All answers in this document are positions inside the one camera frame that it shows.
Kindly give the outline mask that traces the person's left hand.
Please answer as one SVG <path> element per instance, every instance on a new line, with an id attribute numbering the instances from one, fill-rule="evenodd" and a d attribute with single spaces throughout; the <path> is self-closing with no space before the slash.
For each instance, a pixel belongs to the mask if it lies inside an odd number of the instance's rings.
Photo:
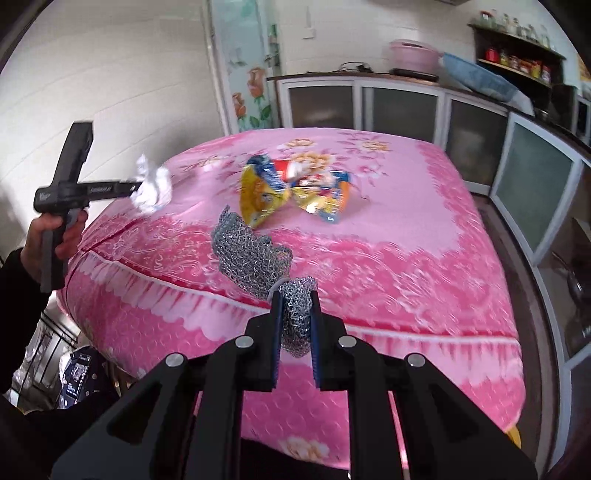
<path id="1" fill-rule="evenodd" d="M 87 211 L 81 210 L 76 221 L 63 233 L 62 240 L 55 243 L 54 254 L 58 260 L 68 262 L 78 251 L 87 219 Z M 41 283 L 42 278 L 43 252 L 47 246 L 51 246 L 53 234 L 61 228 L 62 223 L 61 217 L 44 213 L 29 226 L 20 259 L 27 273 L 37 283 Z"/>

